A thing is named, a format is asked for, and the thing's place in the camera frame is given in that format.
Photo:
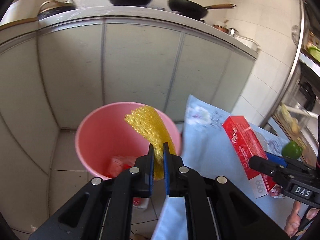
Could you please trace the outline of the person's right hand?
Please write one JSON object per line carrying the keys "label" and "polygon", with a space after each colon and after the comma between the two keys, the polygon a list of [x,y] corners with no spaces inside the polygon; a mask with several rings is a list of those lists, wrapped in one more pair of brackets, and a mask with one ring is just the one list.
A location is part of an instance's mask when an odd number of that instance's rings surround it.
{"label": "person's right hand", "polygon": [[[301,202],[295,200],[293,203],[291,213],[287,217],[284,231],[287,233],[287,235],[290,238],[293,237],[298,232],[298,227],[300,226],[300,221],[301,221],[301,218],[298,215],[300,208],[301,208]],[[308,220],[311,220],[317,215],[318,212],[319,212],[319,209],[311,208],[306,214],[306,218]]]}

